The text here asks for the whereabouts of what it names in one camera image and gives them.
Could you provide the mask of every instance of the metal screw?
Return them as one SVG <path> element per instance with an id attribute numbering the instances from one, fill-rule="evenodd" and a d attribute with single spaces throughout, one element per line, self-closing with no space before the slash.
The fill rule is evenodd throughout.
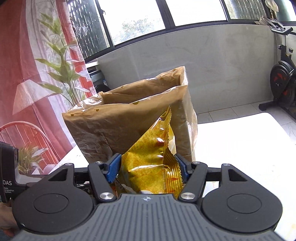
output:
<path id="1" fill-rule="evenodd" d="M 100 194 L 100 198 L 102 198 L 103 200 L 111 200 L 113 197 L 114 194 L 110 192 L 103 192 Z"/>
<path id="2" fill-rule="evenodd" d="M 181 194 L 181 198 L 185 200 L 192 200 L 195 198 L 195 195 L 192 192 L 184 192 Z"/>

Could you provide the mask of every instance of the exercise bike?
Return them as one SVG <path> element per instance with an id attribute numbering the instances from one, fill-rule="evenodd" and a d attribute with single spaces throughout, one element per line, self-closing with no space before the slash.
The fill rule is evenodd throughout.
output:
<path id="1" fill-rule="evenodd" d="M 274 99 L 271 102 L 260 104 L 259 109 L 265 111 L 270 107 L 279 106 L 296 119 L 296 66 L 291 59 L 293 49 L 289 48 L 289 54 L 287 54 L 286 46 L 286 36 L 288 34 L 296 35 L 296 33 L 293 32 L 293 28 L 285 28 L 275 19 L 268 19 L 267 24 L 272 32 L 284 36 L 285 44 L 278 46 L 278 49 L 281 50 L 281 60 L 272 67 L 270 73 L 270 87 Z"/>

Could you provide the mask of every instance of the red chair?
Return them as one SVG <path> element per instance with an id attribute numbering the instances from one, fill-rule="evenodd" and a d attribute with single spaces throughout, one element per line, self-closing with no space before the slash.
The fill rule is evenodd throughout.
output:
<path id="1" fill-rule="evenodd" d="M 49 168 L 53 168 L 58 164 L 57 153 L 51 145 L 45 133 L 36 125 L 26 121 L 13 121 L 0 127 L 0 138 L 3 142 L 9 143 L 19 149 L 26 144 L 38 146 L 39 149 L 47 148 L 41 156 L 44 160 L 39 162 L 39 173 L 49 172 Z"/>

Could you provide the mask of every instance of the person's hand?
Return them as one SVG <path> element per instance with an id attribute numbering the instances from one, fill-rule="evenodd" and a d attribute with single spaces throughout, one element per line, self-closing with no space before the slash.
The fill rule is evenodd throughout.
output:
<path id="1" fill-rule="evenodd" d="M 13 237 L 17 228 L 17 223 L 12 215 L 12 202 L 0 203 L 0 228 L 9 237 Z"/>

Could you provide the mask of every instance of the floral curtain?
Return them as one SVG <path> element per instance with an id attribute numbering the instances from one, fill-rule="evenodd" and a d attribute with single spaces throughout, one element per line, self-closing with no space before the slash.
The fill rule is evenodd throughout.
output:
<path id="1" fill-rule="evenodd" d="M 0 22 L 0 141 L 20 174 L 48 174 L 76 145 L 61 113 L 95 89 L 64 0 L 6 0 Z"/>

